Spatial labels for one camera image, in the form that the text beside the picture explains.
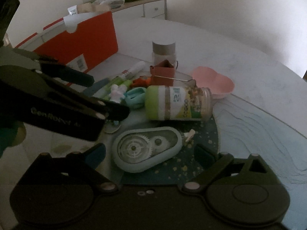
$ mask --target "wall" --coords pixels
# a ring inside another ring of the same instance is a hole
[[[257,48],[299,76],[307,70],[307,0],[167,0],[168,19]]]
[[[68,15],[67,8],[82,4],[82,0],[19,0],[20,6],[7,30],[16,46],[46,25]]]

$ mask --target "pink bowl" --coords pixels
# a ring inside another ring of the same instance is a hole
[[[209,67],[197,67],[192,77],[198,87],[208,87],[214,99],[224,98],[234,90],[232,80]]]

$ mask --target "clear plastic bag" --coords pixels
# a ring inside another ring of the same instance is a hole
[[[111,9],[119,8],[123,6],[125,3],[125,0],[96,0],[93,2],[93,5],[100,5],[100,4],[106,4],[109,5]]]

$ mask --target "marble tabletop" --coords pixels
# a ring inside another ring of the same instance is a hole
[[[119,52],[89,72],[96,81],[118,74],[139,60],[150,62],[151,41],[164,37],[176,41],[179,71],[190,73],[197,66],[207,66],[234,81],[233,95],[220,100],[213,110],[220,150],[236,158],[259,153],[290,194],[291,205],[283,223],[289,229],[306,229],[305,81],[258,50],[196,27],[140,18],[115,24],[115,29]],[[73,87],[78,91],[84,89]],[[0,224],[4,230],[16,223],[9,194],[29,165],[22,145],[9,148],[0,159]]]

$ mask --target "jar lid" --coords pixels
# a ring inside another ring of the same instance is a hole
[[[153,41],[153,52],[159,55],[171,55],[176,52],[176,43]]]

